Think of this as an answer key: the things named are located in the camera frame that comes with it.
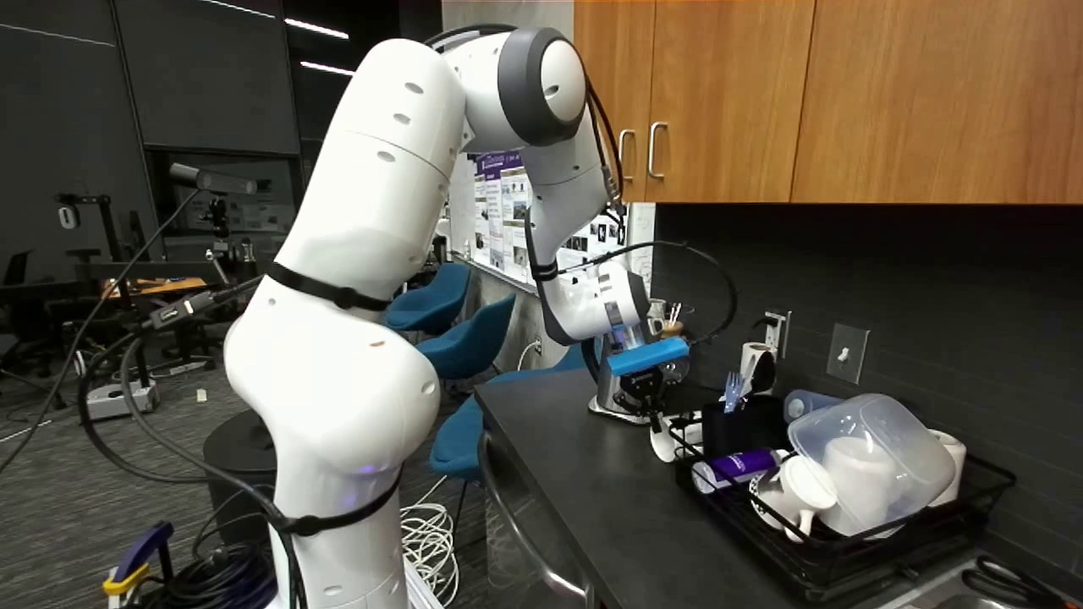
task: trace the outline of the black countertop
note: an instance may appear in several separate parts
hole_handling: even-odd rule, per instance
[[[584,372],[486,382],[478,401],[613,609],[801,606],[727,538],[625,426],[584,409]]]

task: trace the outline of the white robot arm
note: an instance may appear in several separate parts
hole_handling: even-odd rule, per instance
[[[225,335],[230,385],[275,438],[275,504],[318,522],[293,538],[309,606],[407,606],[397,479],[434,426],[441,378],[378,317],[428,251],[459,150],[521,150],[556,338],[641,322],[624,267],[556,272],[556,246],[606,204],[576,48],[556,29],[483,33],[443,54],[413,41],[371,48],[269,273]],[[281,545],[275,573],[284,609]]]

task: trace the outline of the chair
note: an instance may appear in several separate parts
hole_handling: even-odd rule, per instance
[[[490,382],[518,382],[528,377],[545,377],[545,372],[557,372],[557,370],[582,370],[582,347],[569,347],[562,362],[556,362],[551,370],[531,370],[531,372],[507,372],[498,377]],[[466,500],[466,487],[472,479],[479,479],[479,438],[483,438],[483,415],[478,399],[465,399],[437,431],[434,438],[434,449],[428,449],[428,467],[434,475],[441,475],[441,479],[434,487],[441,487],[446,478],[465,479],[458,509],[452,509],[452,522],[459,522],[465,500]]]
[[[469,290],[469,267],[452,260],[441,265],[428,284],[399,295],[384,307],[381,324],[399,335],[407,331],[441,335],[459,315],[466,290]]]
[[[503,346],[515,299],[478,307],[437,338],[415,343],[443,382],[466,382],[486,372]]]

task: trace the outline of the tray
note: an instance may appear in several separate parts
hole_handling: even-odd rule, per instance
[[[853,606],[879,588],[917,580],[949,555],[978,545],[991,509],[1014,487],[1014,475],[982,457],[967,457],[959,496],[941,509],[917,510],[857,538],[844,538],[814,522],[812,533],[793,527],[801,545],[768,527],[752,504],[776,514],[745,484],[718,494],[698,494],[690,463],[698,454],[673,463],[677,484],[718,522],[727,533],[776,575],[793,597],[814,606]]]

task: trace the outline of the dish rack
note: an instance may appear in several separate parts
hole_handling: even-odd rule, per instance
[[[959,496],[951,504],[925,509],[909,516],[886,522],[853,538],[844,538],[818,522],[807,533],[789,525],[789,530],[798,533],[795,545],[786,538],[786,530],[768,527],[754,514],[759,509],[786,525],[786,516],[777,516],[764,500],[748,494],[748,484],[730,479],[725,489],[700,494],[690,478],[690,467],[700,460],[700,454],[687,442],[683,449],[687,457],[673,460],[677,484],[712,514],[712,522],[739,538],[768,575],[812,606],[853,606],[879,588],[917,580],[927,565],[938,565],[949,555],[978,545],[991,509],[1009,487],[1014,487],[1014,475],[1005,467],[967,457]]]

